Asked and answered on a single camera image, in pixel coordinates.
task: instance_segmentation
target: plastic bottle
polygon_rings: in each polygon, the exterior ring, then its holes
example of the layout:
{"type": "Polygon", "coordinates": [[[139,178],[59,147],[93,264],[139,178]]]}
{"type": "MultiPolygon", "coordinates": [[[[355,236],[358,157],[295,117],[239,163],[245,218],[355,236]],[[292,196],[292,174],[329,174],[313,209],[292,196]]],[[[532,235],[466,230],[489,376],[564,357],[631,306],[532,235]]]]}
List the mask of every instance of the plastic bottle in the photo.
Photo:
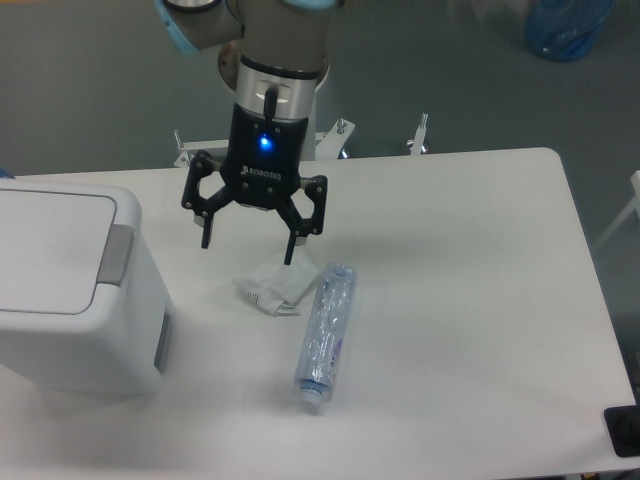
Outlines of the plastic bottle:
{"type": "Polygon", "coordinates": [[[351,267],[329,263],[313,300],[295,374],[300,400],[313,413],[333,391],[356,276],[351,267]]]}
{"type": "Polygon", "coordinates": [[[570,61],[587,55],[614,0],[540,0],[531,10],[524,36],[543,57],[570,61]]]}

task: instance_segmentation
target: robotiq logo text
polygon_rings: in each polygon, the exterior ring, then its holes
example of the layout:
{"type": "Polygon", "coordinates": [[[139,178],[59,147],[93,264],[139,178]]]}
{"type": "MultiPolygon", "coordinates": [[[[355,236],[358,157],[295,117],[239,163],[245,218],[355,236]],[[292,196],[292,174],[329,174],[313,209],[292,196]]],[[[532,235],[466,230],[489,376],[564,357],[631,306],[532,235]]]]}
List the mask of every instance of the robotiq logo text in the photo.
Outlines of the robotiq logo text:
{"type": "Polygon", "coordinates": [[[242,172],[240,175],[258,175],[259,177],[275,178],[276,180],[282,180],[282,175],[276,172],[269,172],[267,170],[260,170],[258,168],[249,168],[246,165],[242,166],[242,172]]]}

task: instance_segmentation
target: black object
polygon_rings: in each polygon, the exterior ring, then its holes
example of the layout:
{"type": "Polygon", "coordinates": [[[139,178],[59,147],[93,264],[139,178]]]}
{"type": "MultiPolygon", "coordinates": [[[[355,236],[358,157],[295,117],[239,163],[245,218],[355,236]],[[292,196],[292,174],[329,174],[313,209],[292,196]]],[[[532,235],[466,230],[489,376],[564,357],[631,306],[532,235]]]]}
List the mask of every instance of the black object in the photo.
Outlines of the black object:
{"type": "Polygon", "coordinates": [[[604,419],[616,454],[619,457],[640,456],[640,406],[607,408],[604,419]]]}
{"type": "Polygon", "coordinates": [[[277,89],[265,95],[264,116],[235,105],[229,150],[223,160],[199,150],[191,159],[182,206],[193,210],[203,227],[202,248],[211,241],[213,215],[235,201],[263,210],[276,210],[289,227],[285,265],[291,264],[297,238],[320,235],[327,201],[327,177],[301,178],[298,172],[308,118],[274,119],[277,89]],[[209,198],[200,195],[200,181],[219,172],[225,186],[209,198]],[[291,196],[302,188],[313,202],[310,218],[302,218],[291,196]]]}

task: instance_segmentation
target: gray floor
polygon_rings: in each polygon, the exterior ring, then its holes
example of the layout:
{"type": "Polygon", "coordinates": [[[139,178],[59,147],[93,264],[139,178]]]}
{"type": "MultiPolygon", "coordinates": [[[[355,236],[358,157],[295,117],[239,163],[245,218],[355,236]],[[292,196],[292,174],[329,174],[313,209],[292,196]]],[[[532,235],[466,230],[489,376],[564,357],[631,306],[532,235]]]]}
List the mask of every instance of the gray floor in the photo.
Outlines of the gray floor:
{"type": "MultiPolygon", "coordinates": [[[[527,49],[527,3],[347,0],[318,128],[345,117],[357,124],[354,156],[396,155],[427,111],[434,153],[553,148],[592,242],[640,170],[640,0],[620,0],[572,63],[527,49]]],[[[228,136],[217,51],[179,55],[151,0],[0,4],[0,65],[0,165],[15,174],[168,167],[174,128],[184,140],[228,136]]],[[[605,285],[614,316],[616,302],[627,308],[620,292],[605,285]]],[[[640,311],[625,318],[635,336],[640,311]]]]}

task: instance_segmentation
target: crushed plastic bottle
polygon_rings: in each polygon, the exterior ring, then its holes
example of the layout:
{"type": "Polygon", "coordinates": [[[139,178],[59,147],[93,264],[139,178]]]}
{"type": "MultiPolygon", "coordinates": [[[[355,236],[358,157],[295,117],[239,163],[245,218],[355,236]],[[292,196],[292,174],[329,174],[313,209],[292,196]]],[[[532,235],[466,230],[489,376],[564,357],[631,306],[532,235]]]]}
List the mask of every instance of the crushed plastic bottle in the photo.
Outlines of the crushed plastic bottle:
{"type": "Polygon", "coordinates": [[[333,391],[356,277],[353,268],[329,263],[316,290],[295,374],[300,400],[312,413],[333,391]]]}

